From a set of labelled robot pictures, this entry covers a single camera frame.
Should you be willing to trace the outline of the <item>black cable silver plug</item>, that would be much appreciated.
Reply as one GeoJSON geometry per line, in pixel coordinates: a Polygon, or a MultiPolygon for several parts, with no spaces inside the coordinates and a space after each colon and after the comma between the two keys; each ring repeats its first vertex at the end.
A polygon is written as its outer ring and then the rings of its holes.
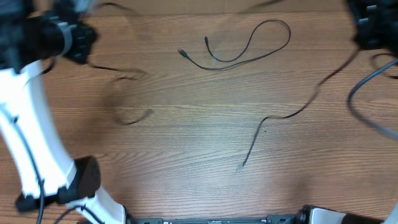
{"type": "Polygon", "coordinates": [[[294,117],[294,116],[298,115],[302,111],[304,111],[317,98],[317,96],[320,93],[320,88],[322,87],[322,85],[325,84],[329,79],[331,79],[332,77],[334,77],[335,75],[337,75],[338,73],[343,71],[348,65],[350,65],[357,58],[357,56],[360,54],[360,52],[361,52],[361,49],[359,49],[359,48],[355,49],[353,51],[353,53],[347,58],[347,60],[342,65],[340,65],[336,70],[334,70],[332,73],[330,73],[325,78],[323,78],[320,82],[318,82],[315,85],[315,88],[314,88],[314,91],[313,91],[313,94],[311,95],[311,97],[308,99],[308,101],[299,110],[297,110],[296,112],[294,112],[292,114],[288,114],[288,115],[285,115],[285,116],[270,115],[270,116],[266,116],[265,118],[263,118],[260,121],[260,123],[258,124],[258,126],[257,126],[256,132],[254,133],[250,148],[248,150],[248,153],[246,154],[245,159],[236,168],[236,173],[241,172],[243,170],[243,168],[245,167],[246,163],[248,162],[249,157],[250,157],[250,155],[252,153],[252,150],[254,148],[254,145],[256,143],[257,137],[258,137],[258,135],[260,133],[260,130],[262,128],[262,125],[264,124],[265,121],[267,121],[268,119],[278,119],[278,120],[289,119],[291,117],[294,117]]]}

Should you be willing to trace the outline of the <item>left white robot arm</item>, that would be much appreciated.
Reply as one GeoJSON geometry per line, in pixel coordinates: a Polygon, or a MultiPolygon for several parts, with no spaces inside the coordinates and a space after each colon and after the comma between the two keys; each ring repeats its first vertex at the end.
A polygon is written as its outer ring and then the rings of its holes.
{"type": "Polygon", "coordinates": [[[97,160],[68,155],[42,81],[44,59],[87,62],[96,32],[83,18],[94,6],[93,1],[54,1],[35,16],[32,1],[1,2],[1,132],[21,179],[18,211],[42,213],[58,203],[90,223],[133,223],[125,206],[102,187],[97,160]]]}

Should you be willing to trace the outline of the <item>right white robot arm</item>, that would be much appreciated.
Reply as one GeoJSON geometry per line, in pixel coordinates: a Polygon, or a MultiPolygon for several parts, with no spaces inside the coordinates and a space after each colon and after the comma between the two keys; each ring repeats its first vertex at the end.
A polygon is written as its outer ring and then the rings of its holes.
{"type": "Polygon", "coordinates": [[[391,139],[397,139],[397,132],[363,116],[354,108],[353,98],[368,81],[397,65],[397,1],[347,1],[357,33],[354,41],[361,50],[387,49],[394,60],[377,68],[359,81],[350,90],[346,104],[350,113],[366,126],[391,139]]]}

